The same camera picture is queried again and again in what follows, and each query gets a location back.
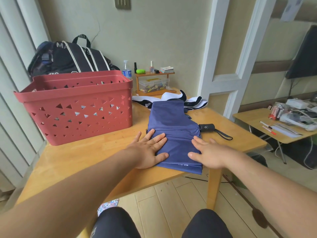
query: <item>television screen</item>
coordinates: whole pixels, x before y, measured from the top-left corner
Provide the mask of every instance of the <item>television screen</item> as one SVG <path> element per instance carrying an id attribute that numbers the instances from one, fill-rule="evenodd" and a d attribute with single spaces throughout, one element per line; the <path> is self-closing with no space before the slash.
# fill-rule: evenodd
<path id="1" fill-rule="evenodd" d="M 302 78 L 317 75 L 317 25 L 307 32 L 286 78 Z"/>

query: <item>black bag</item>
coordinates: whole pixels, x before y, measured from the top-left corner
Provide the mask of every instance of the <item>black bag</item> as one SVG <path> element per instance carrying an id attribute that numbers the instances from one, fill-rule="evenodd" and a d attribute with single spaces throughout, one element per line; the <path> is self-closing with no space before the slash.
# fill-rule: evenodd
<path id="1" fill-rule="evenodd" d="M 77 44 L 78 38 L 87 41 L 86 47 Z M 81 73 L 92 71 L 120 70 L 111 64 L 101 51 L 90 48 L 90 41 L 81 34 L 72 43 L 45 41 L 39 45 L 29 67 L 30 80 L 45 74 Z"/>

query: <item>person's left hand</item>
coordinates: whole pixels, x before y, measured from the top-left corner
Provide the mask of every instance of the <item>person's left hand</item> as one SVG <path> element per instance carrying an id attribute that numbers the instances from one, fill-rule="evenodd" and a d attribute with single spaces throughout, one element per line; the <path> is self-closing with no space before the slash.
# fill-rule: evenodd
<path id="1" fill-rule="evenodd" d="M 126 148 L 126 150 L 135 152 L 136 156 L 140 159 L 136 166 L 138 169 L 150 168 L 168 158 L 168 153 L 161 153 L 155 156 L 155 153 L 166 143 L 167 138 L 163 133 L 150 140 L 154 132 L 155 130 L 151 129 L 141 140 L 142 133 L 139 132 L 132 143 Z"/>

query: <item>light switch panel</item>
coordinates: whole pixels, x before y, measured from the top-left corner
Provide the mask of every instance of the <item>light switch panel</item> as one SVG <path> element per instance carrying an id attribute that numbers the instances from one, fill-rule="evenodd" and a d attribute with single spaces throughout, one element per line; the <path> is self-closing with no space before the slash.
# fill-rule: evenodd
<path id="1" fill-rule="evenodd" d="M 114 0 L 117 9 L 131 10 L 130 0 Z"/>

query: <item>red plastic basket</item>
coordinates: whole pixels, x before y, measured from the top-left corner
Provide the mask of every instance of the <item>red plastic basket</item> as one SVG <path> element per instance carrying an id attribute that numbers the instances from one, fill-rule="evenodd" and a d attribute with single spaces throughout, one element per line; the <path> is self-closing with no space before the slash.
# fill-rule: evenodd
<path id="1" fill-rule="evenodd" d="M 60 145 L 131 127 L 132 85 L 117 70 L 43 75 L 15 96 Z"/>

